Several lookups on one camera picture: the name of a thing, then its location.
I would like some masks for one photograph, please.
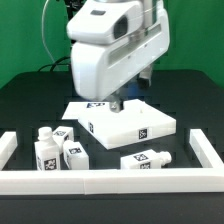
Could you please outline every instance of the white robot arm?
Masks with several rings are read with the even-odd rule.
[[[73,80],[85,99],[101,101],[142,72],[169,46],[163,0],[87,0],[67,25],[76,40]]]

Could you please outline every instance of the white block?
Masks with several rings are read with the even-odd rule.
[[[140,100],[125,101],[120,113],[90,108],[80,114],[78,121],[107,149],[176,132],[175,119]]]
[[[117,170],[90,170],[83,178],[85,194],[117,194]]]
[[[224,169],[121,170],[118,194],[224,191]]]
[[[2,170],[8,162],[16,147],[16,132],[5,132],[0,138],[0,170]]]
[[[83,176],[83,171],[2,171],[0,194],[85,194]]]
[[[63,144],[64,160],[70,170],[88,170],[89,156],[79,142],[71,140]]]
[[[224,167],[224,164],[201,129],[190,130],[190,145],[204,168]]]
[[[53,132],[53,138],[55,142],[59,145],[60,153],[63,152],[63,144],[66,140],[74,141],[74,132],[72,127],[59,126]]]

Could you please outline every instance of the black cable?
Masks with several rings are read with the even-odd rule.
[[[57,65],[58,66],[65,66],[65,65],[70,66],[70,63],[62,63],[62,64],[57,64]],[[40,69],[38,69],[38,72],[41,72],[42,69],[47,68],[47,67],[52,67],[52,64],[42,66]]]
[[[73,18],[74,13],[78,12],[84,5],[83,0],[64,0],[64,3],[67,10],[68,21],[70,21]]]
[[[54,71],[55,67],[56,67],[60,62],[65,61],[65,60],[68,60],[68,59],[70,59],[70,57],[67,57],[67,56],[58,59],[54,64],[52,64],[50,71],[51,71],[51,72]]]

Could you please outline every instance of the black table surface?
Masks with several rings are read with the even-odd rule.
[[[177,132],[106,150],[74,120],[61,120],[69,102],[83,101],[69,72],[27,72],[0,90],[0,136],[16,131],[18,147],[4,170],[36,169],[38,128],[70,126],[90,157],[90,169],[120,168],[120,157],[153,149],[169,151],[165,167],[201,167],[189,145],[189,130],[204,131],[224,157],[224,90],[194,70],[155,71],[149,89],[132,80],[124,100],[140,99],[177,120]],[[224,193],[0,196],[1,223],[223,223]]]

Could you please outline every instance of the small white box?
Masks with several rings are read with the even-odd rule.
[[[74,132],[72,127],[59,126],[53,132],[53,138],[59,145],[60,154],[63,152],[63,144],[66,140],[74,141]]]
[[[79,142],[65,141],[63,151],[65,163],[70,170],[89,169],[89,156]]]

